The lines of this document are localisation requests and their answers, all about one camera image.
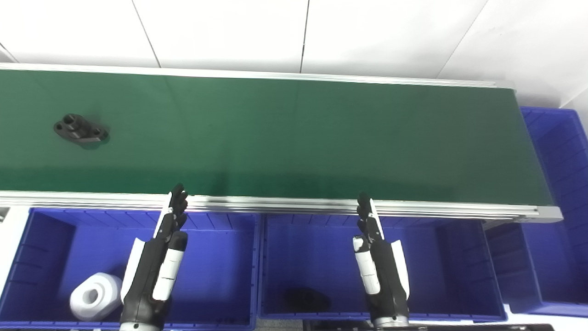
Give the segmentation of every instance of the blue plastic bin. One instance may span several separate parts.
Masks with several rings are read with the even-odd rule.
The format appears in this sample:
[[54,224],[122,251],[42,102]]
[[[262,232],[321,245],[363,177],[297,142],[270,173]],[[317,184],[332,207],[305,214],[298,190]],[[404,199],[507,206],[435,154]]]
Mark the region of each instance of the blue plastic bin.
[[502,296],[513,313],[588,317],[588,154],[573,110],[522,113],[564,220],[487,232]]
[[[122,278],[134,238],[148,240],[158,216],[144,211],[34,209],[0,299],[0,327],[118,330],[121,308],[102,322],[80,322],[69,309],[69,296],[96,272]],[[165,327],[253,330],[259,215],[188,216],[188,246]]]
[[[353,254],[356,216],[268,215],[264,226],[260,317],[366,320],[365,290]],[[410,278],[411,320],[505,320],[480,221],[382,217],[386,239],[400,239]],[[288,308],[287,289],[330,298],[326,312]]]

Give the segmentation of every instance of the robotic hand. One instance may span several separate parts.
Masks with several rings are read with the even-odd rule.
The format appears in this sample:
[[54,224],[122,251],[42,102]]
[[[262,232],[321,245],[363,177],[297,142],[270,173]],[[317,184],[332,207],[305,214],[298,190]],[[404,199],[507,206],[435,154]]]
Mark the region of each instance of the robotic hand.
[[170,295],[188,235],[180,231],[188,194],[178,184],[168,194],[153,238],[135,239],[122,282],[121,331],[160,331],[171,305]]
[[409,284],[402,244],[384,239],[376,207],[367,194],[361,193],[358,203],[358,227],[363,234],[353,238],[353,249],[370,318],[374,327],[407,326]]

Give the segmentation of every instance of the white cylindrical part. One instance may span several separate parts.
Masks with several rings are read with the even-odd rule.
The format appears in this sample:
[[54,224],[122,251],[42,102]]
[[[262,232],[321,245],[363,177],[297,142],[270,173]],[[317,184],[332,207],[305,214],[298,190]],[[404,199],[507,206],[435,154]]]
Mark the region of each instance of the white cylindrical part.
[[372,260],[372,254],[369,251],[355,253],[355,259],[358,261],[359,273],[362,276],[366,293],[369,295],[380,293],[380,281],[377,279],[376,265]]
[[373,321],[373,325],[374,327],[408,326],[408,318],[406,316],[379,317]]
[[165,259],[159,268],[159,276],[153,288],[153,299],[161,301],[169,299],[173,285],[176,282],[183,254],[183,251],[175,249],[168,249],[165,253]]
[[120,278],[96,273],[73,290],[69,307],[75,317],[83,321],[100,321],[120,304]]

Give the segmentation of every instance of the white plastic object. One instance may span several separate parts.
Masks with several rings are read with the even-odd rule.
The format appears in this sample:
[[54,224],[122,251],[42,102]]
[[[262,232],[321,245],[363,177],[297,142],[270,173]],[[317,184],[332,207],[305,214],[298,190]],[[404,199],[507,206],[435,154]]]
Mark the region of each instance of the white plastic object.
[[73,290],[69,307],[83,321],[100,321],[120,304],[122,281],[107,273],[95,273]]
[[165,260],[159,268],[159,276],[153,288],[153,299],[165,301],[172,294],[173,284],[176,282],[178,269],[183,258],[183,251],[168,249]]
[[359,273],[362,277],[363,287],[366,293],[374,295],[380,293],[380,281],[377,278],[376,265],[372,260],[372,254],[370,251],[359,251],[363,245],[363,239],[354,237],[353,238],[353,249],[355,251],[355,259],[358,262]]
[[392,254],[394,254],[394,261],[396,262],[396,270],[398,271],[398,278],[400,278],[400,285],[406,292],[406,298],[410,296],[410,284],[408,281],[408,268],[406,267],[406,259],[402,243],[396,240],[390,244],[392,246]]
[[135,241],[133,242],[133,248],[131,249],[131,254],[129,255],[129,261],[126,264],[125,277],[122,280],[121,302],[125,301],[125,296],[131,289],[131,285],[133,283],[133,279],[135,279],[135,273],[137,271],[137,267],[139,266],[139,261],[141,260],[144,247],[145,242],[139,238],[135,238]]

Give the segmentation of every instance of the bolt hole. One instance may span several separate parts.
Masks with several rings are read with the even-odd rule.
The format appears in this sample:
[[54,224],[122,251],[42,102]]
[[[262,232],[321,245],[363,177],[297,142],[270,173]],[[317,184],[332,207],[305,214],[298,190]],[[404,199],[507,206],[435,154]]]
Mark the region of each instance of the bolt hole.
[[64,116],[64,123],[65,124],[72,124],[75,121],[75,117],[72,114],[67,114]]
[[82,300],[85,304],[92,304],[98,299],[98,291],[92,289],[83,293]]

